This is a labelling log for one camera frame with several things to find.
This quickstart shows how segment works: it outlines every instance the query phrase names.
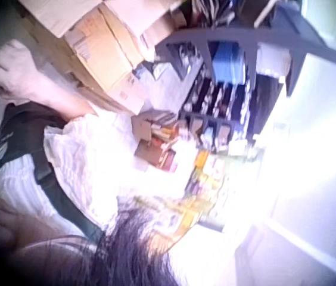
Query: white shirt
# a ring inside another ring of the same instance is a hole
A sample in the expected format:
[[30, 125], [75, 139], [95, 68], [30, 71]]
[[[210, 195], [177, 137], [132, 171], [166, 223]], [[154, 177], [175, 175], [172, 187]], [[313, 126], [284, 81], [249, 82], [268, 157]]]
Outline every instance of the white shirt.
[[[106, 161], [107, 136], [101, 119], [87, 114], [64, 127], [45, 128], [43, 145], [59, 184], [75, 206], [93, 223], [104, 229], [117, 215], [117, 171]], [[82, 232], [61, 217], [34, 177], [30, 154], [0, 168], [0, 198], [21, 213], [37, 217], [66, 234]]]

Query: dark hair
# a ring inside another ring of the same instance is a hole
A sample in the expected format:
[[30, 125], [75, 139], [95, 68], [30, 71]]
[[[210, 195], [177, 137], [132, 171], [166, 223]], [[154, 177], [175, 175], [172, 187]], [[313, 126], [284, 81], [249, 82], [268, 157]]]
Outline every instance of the dark hair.
[[72, 269], [77, 279], [70, 285], [178, 286], [169, 255], [150, 247], [148, 222], [140, 210], [120, 213], [115, 229], [101, 237], [97, 251], [84, 250], [87, 263]]

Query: black bag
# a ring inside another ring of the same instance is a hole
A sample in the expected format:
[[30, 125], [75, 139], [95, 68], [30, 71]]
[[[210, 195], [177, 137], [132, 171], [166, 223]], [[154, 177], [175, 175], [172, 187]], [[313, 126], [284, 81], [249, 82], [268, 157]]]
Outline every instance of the black bag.
[[62, 129], [66, 123], [56, 111], [33, 102], [19, 106], [8, 104], [0, 126], [0, 168], [7, 162], [31, 154], [35, 164], [36, 182], [56, 211], [75, 224], [91, 241], [97, 242], [103, 231], [65, 194], [43, 148], [45, 127]]

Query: person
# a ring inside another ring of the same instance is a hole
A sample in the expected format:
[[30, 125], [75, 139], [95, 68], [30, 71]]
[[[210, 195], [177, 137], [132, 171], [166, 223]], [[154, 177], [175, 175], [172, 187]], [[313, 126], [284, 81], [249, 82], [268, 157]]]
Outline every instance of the person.
[[40, 73], [30, 51], [0, 48], [0, 253], [42, 285], [178, 285], [150, 247], [148, 218], [117, 211], [98, 172], [101, 121], [83, 98]]

